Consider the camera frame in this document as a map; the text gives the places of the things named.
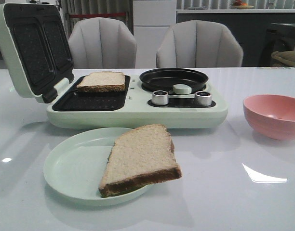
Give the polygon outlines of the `fruit plate on counter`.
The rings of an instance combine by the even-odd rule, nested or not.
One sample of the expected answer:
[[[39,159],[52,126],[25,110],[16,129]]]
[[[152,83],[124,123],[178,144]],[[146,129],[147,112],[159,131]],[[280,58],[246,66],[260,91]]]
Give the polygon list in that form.
[[[252,9],[254,8],[253,5],[249,5],[248,3],[242,1],[242,0],[234,0],[232,3],[231,3],[231,6],[234,8],[234,9],[241,9],[241,10],[244,10],[244,9]]]

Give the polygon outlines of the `dark grey counter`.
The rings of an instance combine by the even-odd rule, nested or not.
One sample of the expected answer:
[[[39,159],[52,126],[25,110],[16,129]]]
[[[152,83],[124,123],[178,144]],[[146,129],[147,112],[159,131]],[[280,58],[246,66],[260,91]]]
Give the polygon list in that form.
[[[276,24],[295,24],[295,9],[178,10],[178,23],[203,20],[226,25],[239,44],[243,67],[269,66],[274,40],[279,39]]]

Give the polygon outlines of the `right silver control knob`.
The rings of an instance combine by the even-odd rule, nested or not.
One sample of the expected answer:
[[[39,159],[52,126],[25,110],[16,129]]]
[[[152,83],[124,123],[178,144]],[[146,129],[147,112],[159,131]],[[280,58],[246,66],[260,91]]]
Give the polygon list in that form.
[[[197,91],[194,93],[194,102],[200,106],[210,106],[212,104],[212,95],[206,91]]]

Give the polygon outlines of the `right beige upholstered chair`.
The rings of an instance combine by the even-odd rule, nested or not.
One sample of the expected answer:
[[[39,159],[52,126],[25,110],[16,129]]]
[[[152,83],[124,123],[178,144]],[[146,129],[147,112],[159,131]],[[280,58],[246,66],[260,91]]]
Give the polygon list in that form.
[[[227,26],[191,20],[170,26],[156,53],[156,67],[241,67],[243,49]]]

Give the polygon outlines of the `beige upholstered chair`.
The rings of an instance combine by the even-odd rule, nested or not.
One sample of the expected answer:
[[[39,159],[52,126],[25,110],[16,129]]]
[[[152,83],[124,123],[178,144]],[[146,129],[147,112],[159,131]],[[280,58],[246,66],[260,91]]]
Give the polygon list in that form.
[[[68,43],[76,69],[135,68],[136,40],[120,20],[81,20],[75,24]]]
[[[170,26],[156,53],[156,67],[241,67],[243,49],[227,26],[191,20]]]

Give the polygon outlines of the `silver control knob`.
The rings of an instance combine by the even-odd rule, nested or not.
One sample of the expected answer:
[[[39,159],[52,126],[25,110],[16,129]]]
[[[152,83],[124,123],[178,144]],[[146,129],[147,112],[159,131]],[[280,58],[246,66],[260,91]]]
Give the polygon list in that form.
[[[212,104],[212,95],[206,91],[197,91],[194,93],[194,102],[200,106],[210,106]]]
[[[152,93],[151,102],[154,105],[167,105],[169,103],[169,93],[164,90],[156,90]]]

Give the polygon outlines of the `mint green breakfast maker lid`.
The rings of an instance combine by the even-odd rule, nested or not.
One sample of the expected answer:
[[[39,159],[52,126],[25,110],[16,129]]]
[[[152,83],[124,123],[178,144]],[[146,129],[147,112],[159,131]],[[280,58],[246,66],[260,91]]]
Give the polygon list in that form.
[[[74,80],[74,63],[54,5],[0,4],[0,51],[23,98],[51,103]]]

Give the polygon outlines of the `left silver control knob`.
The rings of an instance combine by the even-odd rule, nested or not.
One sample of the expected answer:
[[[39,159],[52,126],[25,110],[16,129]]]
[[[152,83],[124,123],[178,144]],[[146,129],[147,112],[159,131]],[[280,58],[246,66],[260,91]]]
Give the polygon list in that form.
[[[152,93],[151,102],[154,105],[167,105],[169,103],[169,93],[164,90],[156,90]]]

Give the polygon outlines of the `pink bowl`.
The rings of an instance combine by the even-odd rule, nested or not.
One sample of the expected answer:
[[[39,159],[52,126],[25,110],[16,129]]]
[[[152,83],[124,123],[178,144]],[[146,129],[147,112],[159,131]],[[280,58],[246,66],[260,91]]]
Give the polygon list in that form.
[[[276,140],[295,140],[295,98],[253,95],[243,101],[244,116],[253,130]]]

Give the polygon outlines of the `white cabinet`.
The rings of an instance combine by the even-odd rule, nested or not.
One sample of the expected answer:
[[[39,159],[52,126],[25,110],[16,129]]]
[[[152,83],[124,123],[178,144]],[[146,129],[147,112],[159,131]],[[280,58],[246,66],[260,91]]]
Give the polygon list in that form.
[[[156,53],[169,26],[176,22],[175,0],[134,0],[136,68],[155,68]]]

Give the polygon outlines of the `left beige upholstered chair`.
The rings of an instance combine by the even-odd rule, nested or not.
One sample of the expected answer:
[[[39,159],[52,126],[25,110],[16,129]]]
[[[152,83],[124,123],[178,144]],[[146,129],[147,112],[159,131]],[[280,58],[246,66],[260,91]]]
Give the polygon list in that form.
[[[76,69],[135,68],[136,40],[120,20],[81,20],[75,24],[68,43]]]

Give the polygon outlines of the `black round frying pan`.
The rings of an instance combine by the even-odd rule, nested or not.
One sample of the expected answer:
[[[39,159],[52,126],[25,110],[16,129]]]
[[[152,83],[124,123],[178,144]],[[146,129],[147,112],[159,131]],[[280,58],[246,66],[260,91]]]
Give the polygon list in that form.
[[[185,68],[157,68],[143,72],[139,79],[142,88],[148,91],[164,90],[171,92],[176,84],[191,88],[191,93],[204,89],[208,76],[205,73]]]

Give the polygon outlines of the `tan cushion at right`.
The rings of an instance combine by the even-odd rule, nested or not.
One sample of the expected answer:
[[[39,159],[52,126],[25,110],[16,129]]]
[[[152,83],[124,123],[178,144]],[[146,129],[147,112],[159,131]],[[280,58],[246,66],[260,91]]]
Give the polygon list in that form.
[[[295,67],[295,51],[275,51],[271,54],[274,65]]]

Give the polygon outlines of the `mint green breakfast maker base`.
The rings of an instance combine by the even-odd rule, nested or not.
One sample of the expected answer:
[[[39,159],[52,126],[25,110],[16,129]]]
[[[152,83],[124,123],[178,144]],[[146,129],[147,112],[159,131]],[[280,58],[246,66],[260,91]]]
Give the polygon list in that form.
[[[136,128],[163,124],[167,128],[213,128],[228,114],[228,105],[217,90],[206,83],[212,103],[201,106],[194,94],[169,95],[167,105],[153,105],[152,92],[142,88],[137,75],[125,77],[125,91],[86,93],[77,90],[78,79],[48,107],[49,121],[61,128]]]

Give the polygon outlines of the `bread slice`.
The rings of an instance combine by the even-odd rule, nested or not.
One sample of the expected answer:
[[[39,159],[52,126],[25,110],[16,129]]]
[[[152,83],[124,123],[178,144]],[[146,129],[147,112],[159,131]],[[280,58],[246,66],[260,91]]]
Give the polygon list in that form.
[[[81,92],[120,92],[125,90],[125,75],[122,72],[102,71],[85,76],[77,85]]]
[[[167,128],[145,125],[116,138],[98,189],[111,197],[181,177]]]

